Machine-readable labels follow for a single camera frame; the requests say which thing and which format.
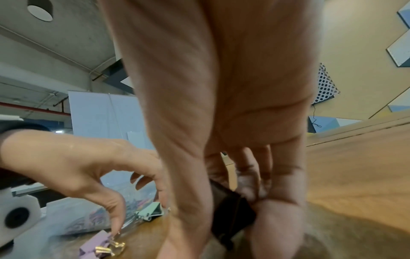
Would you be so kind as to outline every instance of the black and white polka dot pattern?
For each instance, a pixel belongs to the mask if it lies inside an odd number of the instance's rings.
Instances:
[[[326,71],[326,67],[322,63],[320,63],[317,83],[318,83],[317,96],[312,104],[325,101],[331,98],[332,96],[334,96],[335,94],[340,93],[340,91],[334,85],[332,79],[330,79],[330,76],[328,72]]]

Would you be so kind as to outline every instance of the hand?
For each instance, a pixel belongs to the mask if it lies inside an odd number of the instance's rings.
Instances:
[[[139,149],[126,140],[60,135],[45,131],[8,131],[0,136],[0,167],[25,175],[65,196],[84,198],[103,206],[111,217],[112,233],[125,220],[125,201],[104,187],[100,178],[111,172],[144,175],[142,188],[155,181],[159,201],[167,204],[161,162],[155,151]]]
[[[255,240],[267,236],[253,249],[258,259],[290,258],[303,229],[304,137],[319,65],[321,1],[100,4],[170,180],[171,227],[158,257],[194,258],[207,241],[212,199],[205,157],[269,147],[264,155],[273,166],[261,173],[267,190],[253,227],[263,229]]]

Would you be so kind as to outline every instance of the clear plastic bag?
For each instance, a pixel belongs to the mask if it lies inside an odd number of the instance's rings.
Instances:
[[[156,188],[151,182],[140,190],[130,183],[120,184],[111,189],[119,192],[126,201],[126,221],[154,200]],[[99,205],[84,199],[65,198],[47,204],[45,217],[47,230],[52,235],[72,235],[87,233],[111,227],[107,211]]]

